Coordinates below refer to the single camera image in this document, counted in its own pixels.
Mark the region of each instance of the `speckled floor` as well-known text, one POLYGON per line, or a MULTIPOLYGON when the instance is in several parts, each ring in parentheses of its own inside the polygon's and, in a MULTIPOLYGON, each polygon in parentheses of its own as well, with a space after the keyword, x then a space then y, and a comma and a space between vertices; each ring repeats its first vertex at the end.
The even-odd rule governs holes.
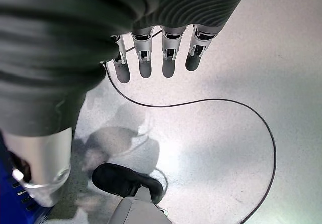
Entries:
MULTIPOLYGON (((162 75, 161 36, 152 76, 127 54, 125 95, 147 104, 228 98, 260 113, 276 141, 272 189, 246 223, 322 222, 322 0, 242 0, 195 72, 184 64, 192 28, 172 78, 162 75)), ((133 46, 125 36, 127 48, 133 46)), ((108 161, 149 173, 167 192, 160 206, 175 223, 239 223, 263 197, 273 170, 270 136, 252 111, 231 102, 168 109, 135 105, 106 78, 83 105, 65 197, 47 224, 106 224, 119 197, 98 190, 89 173, 108 161)))

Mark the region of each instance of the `metal finger segment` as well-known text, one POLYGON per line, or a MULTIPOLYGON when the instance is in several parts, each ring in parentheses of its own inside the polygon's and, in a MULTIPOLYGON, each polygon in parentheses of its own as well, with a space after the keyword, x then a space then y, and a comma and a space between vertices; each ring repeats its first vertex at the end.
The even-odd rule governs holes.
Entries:
POLYGON ((186 26, 169 28, 162 26, 162 74, 169 78, 175 72, 175 60, 186 26))
POLYGON ((207 27, 194 25, 191 35, 189 53, 186 60, 186 69, 194 71, 198 68, 201 56, 209 47, 212 39, 217 36, 222 27, 207 27))
POLYGON ((137 29, 132 32, 136 54, 139 59, 140 74, 144 78, 150 77, 152 73, 152 33, 154 26, 137 29))
POLYGON ((124 39, 122 35, 114 35, 112 39, 119 46, 119 54, 113 59, 113 64, 116 72, 117 79, 122 83, 129 82, 131 75, 129 66, 126 60, 126 49, 124 45, 124 39))

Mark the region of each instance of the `black fingertip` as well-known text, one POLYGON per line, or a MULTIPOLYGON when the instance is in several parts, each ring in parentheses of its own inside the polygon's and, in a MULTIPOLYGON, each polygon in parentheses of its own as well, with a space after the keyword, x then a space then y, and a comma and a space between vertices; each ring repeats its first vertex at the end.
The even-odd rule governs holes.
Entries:
POLYGON ((194 56, 191 56, 190 54, 187 55, 186 60, 186 69, 188 71, 194 71, 198 68, 199 62, 201 57, 199 55, 195 54, 194 56))
POLYGON ((140 63, 140 74, 144 78, 150 77, 152 73, 151 61, 141 61, 140 63))
POLYGON ((128 83, 130 81, 131 75, 130 75, 130 70, 129 66, 127 63, 125 64, 115 64, 115 72, 117 79, 121 83, 128 83))
POLYGON ((173 76, 175 72, 175 61, 172 60, 172 57, 168 57, 168 59, 163 59, 162 62, 162 74, 169 78, 173 76))

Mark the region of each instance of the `robotic finger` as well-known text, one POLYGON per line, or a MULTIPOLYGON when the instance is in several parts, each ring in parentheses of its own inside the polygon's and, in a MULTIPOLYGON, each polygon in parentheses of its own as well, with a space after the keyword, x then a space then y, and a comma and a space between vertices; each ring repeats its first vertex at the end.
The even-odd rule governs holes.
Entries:
POLYGON ((150 77, 152 73, 151 54, 153 28, 152 26, 132 32, 134 47, 139 58, 140 74, 144 78, 150 77))
POLYGON ((122 83, 129 82, 131 75, 129 66, 126 60, 126 49, 124 45, 124 39, 122 35, 114 35, 112 39, 117 43, 119 46, 119 53, 116 58, 113 59, 113 64, 115 67, 115 72, 117 79, 122 83))

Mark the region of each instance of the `black cable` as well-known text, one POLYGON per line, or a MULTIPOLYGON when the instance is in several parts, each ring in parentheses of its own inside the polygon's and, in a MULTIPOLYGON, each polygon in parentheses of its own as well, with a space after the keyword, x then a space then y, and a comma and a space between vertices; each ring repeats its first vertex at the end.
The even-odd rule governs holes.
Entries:
POLYGON ((253 113, 255 113, 260 119, 261 121, 264 123, 266 129, 268 130, 268 133, 271 137, 271 140, 272 140, 272 146, 273 146, 273 152, 274 152, 274 163, 273 163, 273 172, 272 172, 272 177, 271 177, 271 180, 270 180, 270 183, 266 189, 266 192, 263 196, 263 198, 260 200, 260 202, 256 205, 256 207, 240 222, 240 224, 243 224, 245 223, 257 210, 258 208, 263 204, 265 198, 267 197, 270 189, 271 189, 271 186, 273 184, 273 180, 274 180, 274 177, 275 177, 275 171, 276 171, 276 145, 275 145, 275 141, 274 141, 274 137, 273 137, 273 134, 271 132, 271 129, 269 128, 267 122, 264 120, 264 118, 257 112, 255 111, 252 107, 246 105, 245 103, 242 103, 242 102, 239 102, 239 101, 235 101, 235 100, 231 100, 231 99, 225 99, 225 98, 207 98, 207 99, 201 99, 201 100, 196 100, 196 101, 190 101, 190 102, 184 102, 184 103, 177 103, 177 104, 171 104, 171 105, 151 105, 151 104, 145 104, 145 103, 140 103, 140 102, 137 102, 127 96, 125 96, 114 84, 114 82, 112 81, 112 78, 110 76, 110 73, 106 67, 106 64, 104 64, 104 67, 105 67, 105 70, 106 70, 106 74, 107 74, 107 77, 109 78, 112 86, 114 87, 114 89, 122 96, 124 97, 126 100, 132 102, 132 103, 135 103, 137 105, 140 105, 140 106, 143 106, 143 107, 152 107, 152 108, 168 108, 168 107, 179 107, 179 106, 184 106, 184 105, 189 105, 189 104, 194 104, 194 103, 198 103, 198 102, 206 102, 206 101, 223 101, 223 102, 233 102, 233 103, 236 103, 238 105, 241 105, 241 106, 244 106, 246 108, 248 108, 249 110, 251 110, 253 113))

